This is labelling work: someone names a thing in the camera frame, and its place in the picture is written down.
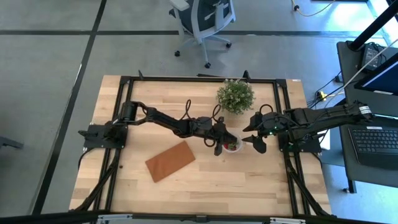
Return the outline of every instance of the chair base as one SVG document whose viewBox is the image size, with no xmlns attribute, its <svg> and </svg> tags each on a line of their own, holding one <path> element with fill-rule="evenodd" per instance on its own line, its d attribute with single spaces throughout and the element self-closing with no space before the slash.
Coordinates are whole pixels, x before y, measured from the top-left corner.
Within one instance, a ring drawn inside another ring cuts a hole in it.
<svg viewBox="0 0 398 224">
<path fill-rule="evenodd" d="M 203 59 L 205 60 L 205 68 L 210 68 L 211 64 L 209 63 L 208 60 L 208 56 L 207 56 L 207 49 L 206 49 L 206 45 L 205 45 L 205 40 L 214 40 L 214 41 L 218 41 L 218 42 L 222 42 L 222 43 L 226 43 L 226 48 L 229 49 L 232 46 L 231 41 L 229 41 L 228 39 L 222 38 L 222 37 L 218 37 L 215 35 L 206 37 L 206 38 L 202 38 L 201 39 L 201 43 L 199 45 L 201 45 L 201 49 L 202 49 L 202 54 L 203 54 Z M 187 48 L 187 47 L 191 47 L 194 46 L 195 44 L 197 44 L 198 41 L 195 40 L 195 38 L 190 37 L 189 39 L 187 39 L 186 41 L 184 41 L 180 47 L 178 48 L 178 50 L 176 50 L 174 52 L 174 56 L 179 57 L 180 56 L 180 51 Z"/>
</svg>

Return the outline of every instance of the black desk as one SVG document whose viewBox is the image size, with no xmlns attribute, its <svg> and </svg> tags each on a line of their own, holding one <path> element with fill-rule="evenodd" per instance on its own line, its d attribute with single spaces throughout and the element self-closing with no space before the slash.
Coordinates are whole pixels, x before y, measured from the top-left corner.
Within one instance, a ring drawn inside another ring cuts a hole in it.
<svg viewBox="0 0 398 224">
<path fill-rule="evenodd" d="M 347 47 L 346 42 L 337 43 L 337 52 L 340 61 L 341 74 L 343 76 L 344 82 L 346 83 L 358 71 L 358 63 L 362 53 L 353 52 L 350 50 Z M 384 55 L 389 58 L 397 52 L 397 49 L 387 49 Z M 359 74 L 356 80 L 361 79 L 364 77 L 364 75 L 365 74 L 363 73 Z M 354 88 L 354 85 L 348 85 L 345 88 L 345 95 L 345 101 L 347 103 L 352 103 L 354 100 L 359 100 L 363 103 L 367 103 L 373 113 L 398 117 L 398 96 L 383 95 L 370 91 L 357 90 Z M 375 119 L 375 123 L 378 124 L 378 126 L 382 126 L 382 124 L 385 122 L 386 121 L 381 118 Z M 391 120 L 388 119 L 388 122 L 389 123 L 385 125 L 396 125 L 398 127 L 398 121 L 397 124 L 391 124 Z M 355 180 L 372 184 L 398 187 L 398 170 L 379 169 L 375 167 L 364 166 L 357 162 L 354 147 L 348 133 L 348 128 L 348 125 L 341 126 L 340 134 L 349 191 L 351 193 L 356 192 Z"/>
</svg>

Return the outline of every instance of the yellow cable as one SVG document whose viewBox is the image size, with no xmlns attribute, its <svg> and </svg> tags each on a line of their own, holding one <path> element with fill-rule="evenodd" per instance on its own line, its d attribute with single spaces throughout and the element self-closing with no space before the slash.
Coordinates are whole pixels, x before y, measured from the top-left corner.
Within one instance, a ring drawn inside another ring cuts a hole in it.
<svg viewBox="0 0 398 224">
<path fill-rule="evenodd" d="M 316 14 L 318 14 L 318 13 L 322 12 L 323 10 L 327 9 L 327 8 L 328 8 L 330 5 L 332 5 L 335 1 L 336 1 L 336 0 L 333 0 L 331 3 L 329 3 L 329 5 L 327 5 L 326 7 L 324 7 L 321 11 L 316 12 L 316 13 L 314 13 L 314 14 L 305 15 L 305 14 L 303 14 L 303 13 L 301 12 L 300 9 L 297 9 L 297 12 L 300 13 L 302 16 L 305 16 L 305 17 L 315 16 Z M 293 3 L 293 8 L 294 8 L 294 7 L 296 6 L 296 2 L 294 2 L 294 0 L 292 0 L 292 3 Z"/>
</svg>

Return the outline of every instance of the desk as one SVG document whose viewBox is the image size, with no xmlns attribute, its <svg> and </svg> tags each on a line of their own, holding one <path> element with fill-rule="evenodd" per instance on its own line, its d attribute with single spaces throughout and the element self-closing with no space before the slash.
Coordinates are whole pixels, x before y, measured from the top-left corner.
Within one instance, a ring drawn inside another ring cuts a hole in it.
<svg viewBox="0 0 398 224">
<path fill-rule="evenodd" d="M 112 117 L 120 76 L 104 76 L 96 102 L 93 120 L 104 124 Z M 134 81 L 131 100 L 175 118 L 185 112 L 185 102 L 192 100 L 190 116 L 209 116 L 216 105 L 216 91 L 220 82 L 158 82 Z M 256 100 L 253 108 L 268 103 L 275 109 L 274 89 L 271 84 L 252 83 Z M 287 80 L 292 108 L 305 107 L 306 100 L 300 80 Z M 283 92 L 279 90 L 284 105 Z M 254 110 L 244 115 L 220 113 L 225 117 L 229 131 L 242 138 Z M 141 110 L 137 119 L 143 118 Z M 111 206 L 112 212 L 207 214 L 207 215 L 285 215 L 291 216 L 289 190 L 283 155 L 277 138 L 266 139 L 267 152 L 259 154 L 247 143 L 242 151 L 222 153 L 216 157 L 213 148 L 200 138 L 187 138 L 196 160 L 158 183 L 153 183 L 145 161 L 180 143 L 168 129 L 153 123 L 129 126 L 128 139 L 121 151 L 119 169 Z M 317 202 L 330 213 L 328 196 L 320 163 L 311 154 L 301 153 L 305 183 Z M 76 208 L 88 196 L 98 181 L 104 149 L 95 149 L 82 160 L 73 191 L 70 208 Z M 104 187 L 100 208 L 104 208 Z M 302 200 L 295 190 L 298 209 L 302 213 Z"/>
<path fill-rule="evenodd" d="M 358 68 L 356 66 L 359 63 L 362 53 L 353 52 L 352 50 L 350 50 L 347 47 L 346 42 L 338 42 L 337 51 L 340 61 L 341 74 L 343 76 L 344 82 L 346 83 L 358 71 Z M 387 49 L 386 57 L 389 58 L 392 54 L 396 52 L 396 49 Z M 365 74 L 359 74 L 357 78 L 360 79 L 364 76 Z M 367 103 L 373 113 L 398 116 L 398 107 L 391 106 L 398 105 L 398 97 L 396 96 L 357 90 L 354 88 L 353 85 L 349 85 L 347 86 L 347 88 L 345 88 L 345 95 L 345 101 L 347 103 L 352 103 L 355 100 L 359 100 L 363 103 Z M 354 180 L 373 184 L 381 184 L 391 187 L 398 187 L 397 170 L 379 169 L 375 167 L 364 166 L 357 162 L 354 147 L 348 133 L 348 128 L 348 125 L 341 126 L 340 133 L 341 143 L 343 145 L 346 175 L 349 180 L 349 185 L 351 187 L 350 192 L 355 192 Z"/>
</svg>

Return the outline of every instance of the table leg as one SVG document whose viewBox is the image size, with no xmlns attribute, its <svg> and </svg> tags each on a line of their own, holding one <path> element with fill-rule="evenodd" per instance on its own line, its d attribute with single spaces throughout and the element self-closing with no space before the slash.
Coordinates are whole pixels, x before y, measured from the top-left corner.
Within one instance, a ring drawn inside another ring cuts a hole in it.
<svg viewBox="0 0 398 224">
<path fill-rule="evenodd" d="M 21 149 L 24 145 L 17 141 L 13 141 L 8 138 L 0 137 L 0 147 L 1 146 L 11 146 L 11 147 L 14 147 L 17 149 Z"/>
<path fill-rule="evenodd" d="M 346 193 L 356 194 L 355 181 L 348 179 L 348 188 L 343 189 Z"/>
</svg>

